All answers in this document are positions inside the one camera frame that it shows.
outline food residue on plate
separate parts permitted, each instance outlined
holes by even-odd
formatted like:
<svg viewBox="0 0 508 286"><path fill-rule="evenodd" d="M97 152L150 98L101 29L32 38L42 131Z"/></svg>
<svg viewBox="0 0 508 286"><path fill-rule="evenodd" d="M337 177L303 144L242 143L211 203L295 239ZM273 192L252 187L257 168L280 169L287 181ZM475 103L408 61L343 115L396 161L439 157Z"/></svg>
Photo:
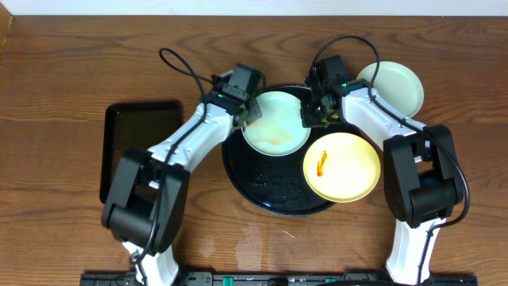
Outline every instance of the food residue on plate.
<svg viewBox="0 0 508 286"><path fill-rule="evenodd" d="M321 159L317 163L317 176L325 175L325 160L327 156L326 151L321 153Z"/></svg>

